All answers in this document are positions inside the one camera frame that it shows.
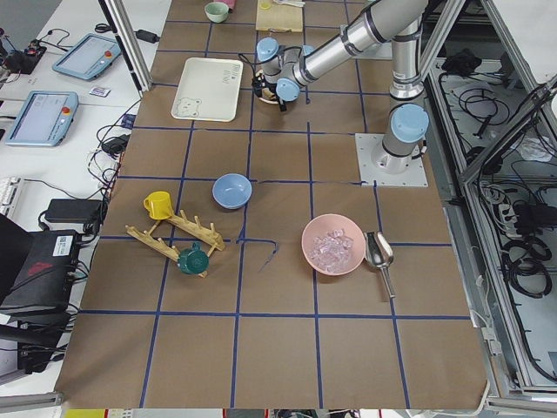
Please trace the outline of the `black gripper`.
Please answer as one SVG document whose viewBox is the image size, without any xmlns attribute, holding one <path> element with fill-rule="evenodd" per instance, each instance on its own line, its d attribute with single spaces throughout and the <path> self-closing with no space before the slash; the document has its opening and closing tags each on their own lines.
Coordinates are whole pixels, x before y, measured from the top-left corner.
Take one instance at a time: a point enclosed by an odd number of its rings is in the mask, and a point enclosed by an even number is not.
<svg viewBox="0 0 557 418">
<path fill-rule="evenodd" d="M 257 98 L 273 98 L 273 92 L 265 80 L 265 74 L 257 71 L 252 79 L 252 89 Z"/>
</svg>

